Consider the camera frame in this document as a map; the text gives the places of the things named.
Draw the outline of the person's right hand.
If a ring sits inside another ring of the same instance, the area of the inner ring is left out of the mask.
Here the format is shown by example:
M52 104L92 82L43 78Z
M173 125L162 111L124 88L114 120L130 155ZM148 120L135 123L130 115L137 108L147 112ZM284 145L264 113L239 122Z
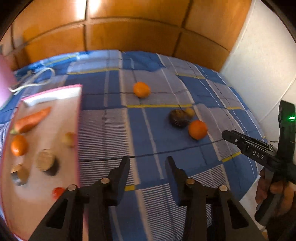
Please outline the person's right hand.
M261 204L263 200L267 198L267 192L270 191L274 195L280 194L280 202L277 205L273 216L281 216L289 212L295 196L295 190L292 185L285 180L281 180L271 184L271 182L268 181L265 177L264 168L260 171L259 175L260 178L255 195L256 203Z

